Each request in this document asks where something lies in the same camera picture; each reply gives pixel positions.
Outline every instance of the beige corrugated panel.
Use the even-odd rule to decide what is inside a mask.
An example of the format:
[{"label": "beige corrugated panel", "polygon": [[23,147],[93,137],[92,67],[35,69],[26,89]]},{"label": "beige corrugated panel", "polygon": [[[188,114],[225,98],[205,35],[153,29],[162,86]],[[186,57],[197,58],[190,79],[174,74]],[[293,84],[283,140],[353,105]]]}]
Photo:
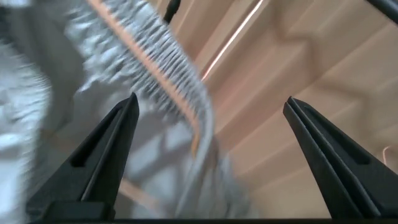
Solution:
[{"label": "beige corrugated panel", "polygon": [[290,95],[378,158],[391,146],[397,166],[398,27],[366,1],[182,0],[171,27],[206,75],[216,135],[264,217],[329,217],[282,114]]}]

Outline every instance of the black pole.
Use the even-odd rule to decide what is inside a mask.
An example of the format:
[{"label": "black pole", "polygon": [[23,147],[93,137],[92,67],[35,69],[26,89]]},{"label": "black pole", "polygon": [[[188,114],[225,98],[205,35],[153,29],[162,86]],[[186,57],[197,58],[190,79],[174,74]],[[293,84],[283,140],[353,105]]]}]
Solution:
[{"label": "black pole", "polygon": [[397,0],[367,0],[376,9],[381,11],[390,20],[398,24],[398,1]]},{"label": "black pole", "polygon": [[180,7],[181,0],[170,0],[169,5],[167,6],[166,14],[164,15],[163,20],[166,23],[170,23],[173,19],[174,14],[177,13],[178,8]]}]

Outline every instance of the orange strap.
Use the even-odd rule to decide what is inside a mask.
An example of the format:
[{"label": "orange strap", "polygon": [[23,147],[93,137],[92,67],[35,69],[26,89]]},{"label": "orange strap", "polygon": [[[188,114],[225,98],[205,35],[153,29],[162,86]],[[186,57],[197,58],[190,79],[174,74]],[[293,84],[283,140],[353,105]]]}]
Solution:
[{"label": "orange strap", "polygon": [[176,86],[165,78],[164,72],[152,61],[148,55],[138,46],[137,42],[132,38],[132,36],[127,33],[123,26],[112,16],[102,0],[87,0],[88,3],[93,7],[93,9],[102,17],[113,30],[113,32],[121,39],[121,41],[129,48],[129,50],[142,62],[142,64],[155,76],[156,80],[166,91],[166,93],[174,100],[175,104],[180,108],[181,112],[190,122],[193,128],[193,139],[191,144],[192,156],[195,158],[198,149],[199,139],[200,139],[200,127],[195,116],[195,112],[190,108],[187,101],[181,96],[176,88]]}]

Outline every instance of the cloth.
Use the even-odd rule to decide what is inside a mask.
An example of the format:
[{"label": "cloth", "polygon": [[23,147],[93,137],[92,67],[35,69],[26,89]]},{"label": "cloth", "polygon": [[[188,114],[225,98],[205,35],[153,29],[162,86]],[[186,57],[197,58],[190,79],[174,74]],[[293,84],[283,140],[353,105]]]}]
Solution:
[{"label": "cloth", "polygon": [[[140,117],[125,178],[162,203],[160,218],[256,217],[255,209],[233,178],[228,158],[220,156],[206,89],[167,26],[145,1],[107,0],[105,4],[195,110],[202,133],[197,156],[193,159],[190,152],[192,127],[178,106],[85,1],[39,1],[28,8],[8,9],[5,20],[9,29],[3,34],[12,35],[0,35],[14,43],[8,47],[34,63],[25,66],[29,72],[22,73],[36,82],[29,85],[31,89],[21,88],[41,95],[29,98],[13,92],[13,97],[18,96],[23,102],[13,107],[27,113],[30,108],[24,103],[32,102],[34,97],[36,101],[31,104],[38,109],[36,116],[26,118],[31,128],[21,127],[29,141],[16,141],[13,135],[6,136],[8,142],[1,141],[5,137],[0,136],[0,144],[4,145],[0,145],[0,153],[18,151],[18,147],[30,153],[16,153],[13,163],[0,161],[0,172],[10,167],[15,172],[2,179],[2,197],[14,194],[8,203],[1,203],[0,220],[22,223],[16,217],[23,213],[26,199],[132,91],[139,99]],[[2,70],[0,78],[13,79],[11,72]],[[9,85],[3,89],[10,92]],[[0,101],[5,99],[0,94]],[[7,100],[0,113],[4,114],[13,102],[16,100]],[[19,124],[1,117],[7,127],[2,133],[14,133]],[[20,169],[16,166],[20,161],[30,165]],[[15,191],[17,185],[22,190]],[[115,209],[119,218],[159,217],[122,195],[118,196]]]}]

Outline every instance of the black cord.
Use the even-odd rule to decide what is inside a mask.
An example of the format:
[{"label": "black cord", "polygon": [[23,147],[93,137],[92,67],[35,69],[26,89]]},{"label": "black cord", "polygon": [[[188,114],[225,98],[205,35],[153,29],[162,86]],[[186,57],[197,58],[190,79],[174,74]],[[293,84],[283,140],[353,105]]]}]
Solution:
[{"label": "black cord", "polygon": [[376,9],[381,11],[390,20],[398,24],[398,1],[397,0],[367,0]]},{"label": "black cord", "polygon": [[167,6],[166,14],[164,15],[163,20],[166,23],[170,23],[173,19],[174,14],[177,13],[178,8],[180,7],[181,0],[170,0],[169,5]]}]

